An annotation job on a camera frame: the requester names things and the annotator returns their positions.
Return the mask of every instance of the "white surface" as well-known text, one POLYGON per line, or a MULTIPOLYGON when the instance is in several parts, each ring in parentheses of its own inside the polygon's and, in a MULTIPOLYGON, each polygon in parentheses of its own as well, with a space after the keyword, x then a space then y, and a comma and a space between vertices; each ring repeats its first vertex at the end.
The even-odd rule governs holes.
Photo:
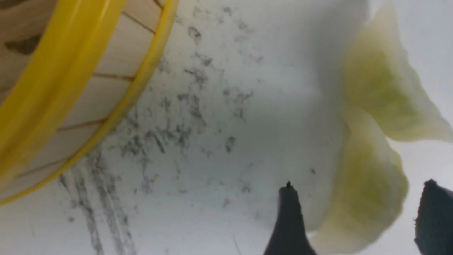
MULTIPOLYGON (((453 123, 453 2, 395 3, 410 62, 453 123)), ((360 0, 182 0, 159 70, 101 153, 64 174, 67 188, 60 179, 0 208, 1 253, 262 254, 288 179, 315 227, 344 131, 331 97, 341 52, 367 10, 360 0)), ((453 188, 451 145, 392 146, 410 194, 403 216, 364 255, 418 254, 423 182, 453 188)))

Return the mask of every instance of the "black object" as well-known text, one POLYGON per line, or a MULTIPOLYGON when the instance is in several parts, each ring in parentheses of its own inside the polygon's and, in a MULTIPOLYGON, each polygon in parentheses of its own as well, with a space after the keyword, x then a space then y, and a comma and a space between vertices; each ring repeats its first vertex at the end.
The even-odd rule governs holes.
POLYGON ((422 255, 453 255, 453 192, 432 179, 420 200, 415 243, 422 255))
POLYGON ((279 213, 264 255, 316 255, 305 234, 297 191, 288 182, 279 189, 279 213))

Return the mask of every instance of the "yellow ring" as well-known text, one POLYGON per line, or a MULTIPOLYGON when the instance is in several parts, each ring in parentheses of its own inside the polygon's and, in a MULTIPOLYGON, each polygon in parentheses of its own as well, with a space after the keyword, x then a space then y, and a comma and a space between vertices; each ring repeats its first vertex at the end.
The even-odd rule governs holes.
POLYGON ((146 88, 147 83, 151 79, 155 69, 157 68, 160 58, 164 53, 170 32, 173 26, 173 20, 176 15, 179 0, 167 0, 162 12, 155 36, 151 42, 148 53, 134 78, 133 83, 129 86, 122 100, 110 114, 104 125, 83 145, 78 152, 68 160, 59 170, 49 175, 41 182, 22 191, 14 196, 0 201, 0 206, 13 202, 21 197, 24 197, 53 181, 60 176, 65 170, 81 159, 87 152, 93 149, 112 129, 122 120, 125 114, 134 105, 140 94, 146 88))

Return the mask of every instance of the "yellow plastic rim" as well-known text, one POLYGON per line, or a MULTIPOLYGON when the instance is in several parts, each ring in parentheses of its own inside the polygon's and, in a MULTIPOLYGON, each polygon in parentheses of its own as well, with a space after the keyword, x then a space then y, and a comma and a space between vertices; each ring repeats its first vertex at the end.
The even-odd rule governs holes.
MULTIPOLYGON (((37 48, 37 51, 35 53, 35 55, 37 55, 37 53, 39 53, 39 51, 41 50, 41 48, 44 49, 44 46, 47 46, 46 49, 49 49, 51 48, 52 46, 52 40, 55 40, 55 38, 58 38, 58 37, 63 37, 61 32, 58 31, 58 30, 55 30, 56 28, 54 27, 51 27, 51 25, 53 25, 54 23, 58 23, 58 22, 61 22, 63 17, 75 17, 75 13, 76 12, 79 12, 80 13, 80 9, 77 9, 77 8, 74 8, 74 9, 68 9, 68 7, 66 6, 67 5, 67 2, 68 1, 59 1, 55 11, 54 11, 54 15, 49 23, 49 26, 48 26, 48 29, 46 30, 45 34, 44 34, 44 37, 42 38, 42 41, 40 43, 40 45, 38 46, 37 48)), ((99 56, 99 58, 95 59, 94 57, 92 58, 81 58, 79 56, 76 56, 78 57, 79 60, 83 60, 83 61, 88 61, 88 60, 91 60, 91 61, 94 61, 94 60, 97 60, 95 63, 91 63, 94 67, 91 69, 90 72, 88 72, 88 70, 86 70, 86 68, 83 68, 85 65, 86 65, 86 62, 82 62, 82 61, 79 61, 79 64, 81 64, 81 67, 83 70, 73 70, 74 67, 71 66, 71 69, 68 70, 68 72, 72 72, 72 73, 78 73, 78 74, 85 74, 87 75, 86 78, 84 78, 83 80, 85 82, 81 82, 82 81, 82 78, 80 77, 77 77, 75 78, 74 75, 70 75, 70 78, 72 79, 75 79, 76 81, 72 81, 72 82, 69 82, 72 86, 74 87, 79 87, 78 89, 80 89, 80 93, 83 91, 83 89, 85 88, 86 86, 86 83, 88 81, 88 79, 91 77, 92 73, 94 72, 94 69, 96 68, 96 65, 97 63, 99 62, 99 60, 101 59, 101 56, 104 52, 104 50, 106 49, 107 47, 107 43, 108 43, 108 40, 110 39, 111 35, 113 34, 113 31, 116 27, 116 24, 118 22, 118 19, 119 19, 119 16, 121 15, 121 11, 123 9, 123 6, 125 4, 125 0, 116 0, 116 1, 109 1, 109 0, 96 0, 96 1, 92 1, 92 0, 72 0, 70 2, 77 2, 78 4, 80 5, 74 5, 74 7, 78 7, 80 8, 81 7, 81 4, 83 4, 84 2, 90 2, 90 3, 94 3, 96 2, 96 6, 98 5, 101 5, 99 4, 98 2, 103 2, 105 5, 105 9, 104 9, 104 12, 101 12, 101 14, 99 16, 97 16, 97 22, 96 24, 94 24, 92 28, 95 28, 96 26, 98 28, 102 27, 103 29, 107 29, 108 25, 110 25, 110 27, 108 27, 110 30, 105 32, 105 31, 99 31, 97 29, 92 29, 92 32, 93 30, 95 30, 97 33, 100 33, 99 35, 95 36, 96 34, 95 33, 91 33, 90 35, 92 35, 93 37, 97 37, 97 38, 91 38, 91 40, 86 40, 86 41, 89 41, 89 43, 94 43, 94 39, 97 39, 97 44, 96 45, 90 45, 90 44, 87 44, 87 48, 89 48, 89 53, 90 54, 94 54, 94 52, 96 52, 97 50, 97 53, 99 56), (99 41, 103 39, 103 41, 106 41, 104 44, 101 44, 99 41)), ((159 62, 160 62, 160 58, 162 57, 162 54, 164 53, 164 49, 165 49, 165 46, 167 44, 167 41, 168 41, 168 38, 170 36, 170 32, 171 32, 171 29, 173 27, 173 20, 175 18, 175 15, 176 15, 176 10, 177 10, 177 7, 178 7, 178 3, 179 3, 179 0, 167 0, 167 2, 165 3, 165 6, 164 6, 164 9, 162 11, 162 15, 161 15, 161 18, 159 20, 159 24, 157 26, 157 29, 156 29, 156 33, 154 35, 154 38, 151 42, 151 45, 149 47, 149 50, 148 50, 148 53, 145 57, 145 59, 143 60, 143 63, 137 73, 137 75, 135 76, 134 78, 134 81, 132 82, 132 84, 129 86, 128 90, 126 91, 124 97, 121 99, 121 101, 118 103, 118 105, 116 106, 116 108, 112 111, 112 113, 110 114, 110 116, 108 117, 108 119, 105 121, 105 123, 102 125, 102 127, 100 127, 96 133, 77 151, 77 153, 72 157, 70 158, 60 169, 58 169, 56 172, 52 173, 51 175, 49 175, 47 178, 45 178, 44 180, 40 181, 39 183, 35 184, 34 186, 28 188, 27 190, 25 191, 22 191, 14 196, 11 196, 9 198, 6 198, 6 199, 3 199, 0 201, 0 206, 1 205, 4 205, 4 204, 7 204, 7 203, 10 203, 10 202, 13 202, 21 197, 24 197, 40 188, 42 188, 43 186, 45 186, 46 184, 48 184, 49 182, 53 181, 55 178, 57 178, 58 176, 60 176, 65 170, 67 170, 69 167, 71 167, 74 163, 76 163, 78 160, 80 160, 86 153, 88 153, 91 149, 93 149, 96 145, 98 145, 98 143, 106 136, 108 135, 116 126, 117 124, 119 124, 119 122, 122 120, 122 118, 128 113, 128 111, 131 109, 131 107, 135 104, 136 100, 139 98, 139 96, 141 95, 141 93, 143 92, 143 90, 146 88, 146 85, 148 84, 149 80, 151 79, 155 69, 157 68, 159 62)), ((35 56, 33 56, 32 60, 30 61, 30 64, 28 65, 27 67, 27 70, 25 72, 28 71, 29 68, 31 68, 31 64, 32 64, 32 61, 35 59, 35 56)), ((16 84, 15 88, 13 89, 13 91, 11 92, 10 96, 7 98, 7 100, 4 102, 3 106, 0 108, 0 160, 3 159, 3 136, 2 136, 2 133, 3 133, 3 130, 2 130, 2 119, 5 119, 5 118, 2 118, 2 114, 4 114, 4 109, 5 109, 5 105, 8 103, 8 101, 13 101, 13 100, 10 100, 10 97, 15 95, 16 98, 15 101, 23 101, 24 98, 21 97, 21 93, 16 93, 16 94, 13 94, 14 91, 16 90, 16 87, 18 87, 19 85, 19 82, 16 84)), ((75 99, 74 99, 74 102, 77 100, 77 98, 80 96, 80 93, 77 94, 75 99)), ((45 137, 46 139, 44 140, 44 142, 42 144, 40 144, 41 146, 38 147, 38 148, 41 148, 45 142, 51 137, 51 135, 55 132, 55 130, 58 128, 58 125, 60 124, 61 121, 63 121, 64 117, 67 115, 67 113, 69 112, 69 110, 67 112, 62 112, 60 113, 59 117, 57 120, 59 120, 58 122, 55 123, 55 121, 52 123, 54 125, 52 125, 52 129, 50 129, 50 125, 45 125, 46 122, 41 121, 41 125, 44 124, 44 126, 47 126, 47 133, 46 132, 43 132, 43 133, 46 133, 47 136, 45 137)), ((3 164, 2 162, 0 162, 0 179, 2 179, 5 174, 3 174, 3 172, 1 171, 3 168, 3 164)), ((12 175, 12 177, 10 178, 10 181, 14 178, 15 176, 15 173, 18 173, 19 171, 14 171, 14 174, 12 175)))

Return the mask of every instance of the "wooden slat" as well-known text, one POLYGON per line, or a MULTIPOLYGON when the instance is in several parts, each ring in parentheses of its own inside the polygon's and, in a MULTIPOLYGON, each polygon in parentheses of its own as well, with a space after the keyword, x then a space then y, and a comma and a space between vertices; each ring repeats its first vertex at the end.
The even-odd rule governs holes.
POLYGON ((58 0, 28 0, 0 10, 0 42, 24 40, 42 33, 58 0))
POLYGON ((61 127, 107 118, 129 85, 128 80, 92 77, 61 127))
POLYGON ((88 126, 56 132, 42 148, 26 171, 45 166, 72 156, 101 126, 94 123, 88 126))
POLYGON ((158 3, 160 4, 160 6, 162 6, 162 7, 165 5, 165 2, 166 2, 166 1, 167 1, 167 0, 157 0, 157 2, 158 2, 158 3))
POLYGON ((19 79, 33 52, 29 42, 45 31, 56 2, 28 0, 0 10, 0 90, 19 79))
POLYGON ((154 0, 128 0, 123 12, 139 24, 155 32, 162 9, 154 0))
POLYGON ((10 52, 0 44, 0 90, 14 86, 27 67, 31 55, 10 52))
POLYGON ((66 161, 59 161, 30 173, 22 174, 14 179, 4 190, 0 191, 0 200, 14 196, 38 184, 46 177, 57 171, 66 161))
POLYGON ((143 26, 122 14, 95 72, 135 76, 153 36, 143 26))

